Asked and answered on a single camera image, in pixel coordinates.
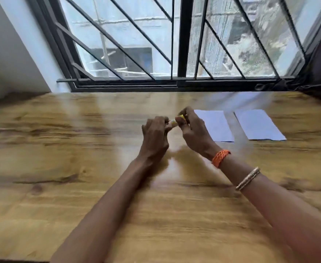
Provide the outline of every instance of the white paper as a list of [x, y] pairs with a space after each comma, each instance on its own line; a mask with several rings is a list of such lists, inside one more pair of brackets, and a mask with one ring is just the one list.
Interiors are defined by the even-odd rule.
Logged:
[[236, 118], [250, 140], [286, 140], [267, 113], [263, 110], [238, 110]]
[[194, 112], [204, 121], [205, 126], [214, 141], [234, 141], [223, 111], [194, 110]]

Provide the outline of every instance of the wooden table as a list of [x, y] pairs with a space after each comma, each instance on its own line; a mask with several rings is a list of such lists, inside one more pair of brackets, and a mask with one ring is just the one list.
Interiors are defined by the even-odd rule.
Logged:
[[[48, 261], [137, 155], [141, 124], [224, 110], [221, 143], [321, 211], [321, 101], [295, 92], [45, 94], [0, 102], [0, 259]], [[232, 113], [264, 109], [287, 141], [249, 141]], [[285, 262], [289, 250], [179, 128], [136, 195], [108, 262]]]

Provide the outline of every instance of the black metal grille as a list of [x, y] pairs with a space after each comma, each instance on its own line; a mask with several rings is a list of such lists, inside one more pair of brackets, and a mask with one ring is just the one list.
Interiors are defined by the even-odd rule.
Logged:
[[[118, 88], [122, 88], [125, 90], [129, 90], [131, 88], [160, 88], [160, 89], [169, 89], [169, 88], [179, 88], [185, 85], [191, 84], [192, 87], [196, 87], [196, 85], [200, 86], [219, 86], [219, 88], [223, 85], [233, 85], [237, 83], [237, 81], [246, 82], [248, 90], [252, 89], [253, 81], [261, 81], [262, 83], [271, 83], [273, 81], [277, 81], [281, 78], [293, 79], [294, 77], [282, 77], [279, 75], [276, 66], [274, 65], [271, 57], [269, 56], [266, 48], [263, 45], [263, 42], [258, 36], [258, 33], [253, 26], [252, 22], [249, 18], [249, 13], [245, 11], [245, 8], [242, 6], [241, 0], [233, 0], [234, 4], [237, 6], [238, 13], [246, 22], [249, 30], [251, 31], [252, 36], [254, 37], [255, 42], [258, 44], [261, 52], [267, 60], [270, 68], [273, 71], [273, 75], [271, 77], [248, 77], [244, 74], [244, 72], [240, 69], [239, 65], [234, 60], [233, 56], [230, 54], [229, 50], [226, 48], [225, 44], [220, 39], [219, 35], [211, 25], [211, 23], [207, 19], [207, 8], [209, 0], [203, 0], [203, 9], [201, 16], [201, 24], [200, 24], [200, 32], [199, 35], [199, 43], [197, 49], [197, 56], [195, 62], [194, 69], [194, 77], [186, 78], [187, 72], [187, 64], [189, 57], [189, 43], [190, 43], [190, 33], [191, 33], [191, 21], [193, 18], [192, 10], [194, 6], [194, 0], [181, 0], [181, 14], [180, 14], [180, 32], [179, 32], [179, 58], [178, 58], [178, 70], [177, 76], [173, 77], [173, 68], [174, 68], [174, 3], [175, 0], [172, 0], [172, 11], [169, 14], [164, 7], [160, 4], [158, 0], [153, 0], [153, 2], [159, 7], [159, 9], [164, 13], [166, 19], [171, 22], [171, 58], [169, 59], [166, 54], [157, 46], [154, 41], [145, 33], [144, 30], [140, 26], [138, 26], [135, 21], [126, 13], [123, 8], [115, 1], [110, 0], [112, 4], [123, 14], [124, 17], [139, 31], [139, 33], [159, 52], [159, 54], [170, 64], [170, 76], [157, 78], [152, 72], [149, 72], [140, 62], [138, 62], [132, 55], [126, 50], [121, 44], [119, 44], [112, 35], [110, 35], [105, 28], [101, 26], [101, 24], [97, 23], [92, 17], [90, 17], [78, 4], [76, 4], [73, 0], [66, 0], [80, 15], [82, 15], [93, 27], [95, 27], [101, 35], [106, 37], [111, 43], [113, 43], [124, 55], [129, 58], [140, 70], [142, 70], [144, 75], [148, 77], [143, 78], [130, 78], [124, 75], [121, 75], [119, 70], [113, 68], [109, 61], [102, 59], [98, 55], [96, 55], [91, 48], [89, 48], [86, 44], [84, 44], [80, 39], [78, 39], [72, 32], [69, 30], [68, 23], [64, 17], [64, 12], [60, 5], [59, 0], [36, 0], [37, 4], [31, 4], [31, 7], [39, 7], [41, 13], [44, 17], [44, 20], [48, 23], [48, 28], [50, 29], [53, 40], [56, 43], [54, 45], [55, 52], [57, 54], [57, 59], [60, 61], [60, 65], [62, 66], [62, 70], [66, 76], [66, 79], [59, 79], [58, 82], [69, 82], [73, 91], [83, 91], [83, 90], [106, 90], [109, 89], [113, 91], [113, 89], [117, 90]], [[296, 30], [296, 26], [293, 22], [292, 16], [289, 12], [288, 6], [285, 0], [277, 0], [278, 5], [285, 17], [285, 20], [288, 24], [288, 28], [292, 34], [294, 42], [303, 56], [303, 60], [306, 59], [306, 52], [303, 47], [303, 44], [299, 38], [299, 35]], [[211, 74], [210, 70], [206, 68], [205, 63], [201, 60], [201, 48], [203, 43], [203, 35], [205, 26], [208, 27], [209, 31], [214, 35], [217, 42], [220, 44], [221, 48], [226, 53], [227, 57], [232, 62], [233, 66], [238, 70], [241, 78], [237, 77], [216, 77]], [[88, 71], [86, 71], [82, 66], [82, 63], [77, 56], [77, 50], [75, 44], [78, 44], [81, 48], [83, 48], [86, 52], [88, 52], [97, 62], [102, 64], [106, 70], [110, 71], [112, 76], [108, 78], [94, 77]], [[199, 65], [205, 70], [208, 74], [208, 78], [198, 77], [198, 67]]]

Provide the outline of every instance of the left arm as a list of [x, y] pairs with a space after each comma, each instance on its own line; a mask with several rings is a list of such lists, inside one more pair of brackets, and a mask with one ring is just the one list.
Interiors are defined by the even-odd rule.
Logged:
[[145, 175], [163, 158], [169, 144], [169, 119], [157, 116], [142, 126], [140, 153], [101, 197], [51, 258], [51, 263], [101, 263]]

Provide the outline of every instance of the bracelet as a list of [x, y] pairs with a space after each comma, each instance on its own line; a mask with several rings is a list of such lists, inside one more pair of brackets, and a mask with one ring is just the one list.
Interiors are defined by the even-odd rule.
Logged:
[[228, 154], [231, 154], [231, 152], [227, 149], [220, 150], [217, 154], [215, 154], [214, 158], [212, 159], [212, 164], [215, 167], [219, 168], [220, 163]]
[[255, 167], [253, 171], [251, 171], [249, 175], [247, 175], [242, 180], [242, 182], [240, 182], [238, 186], [236, 186], [236, 190], [241, 191], [242, 189], [244, 189], [246, 185], [248, 185], [259, 173], [260, 173], [260, 169], [258, 167]]

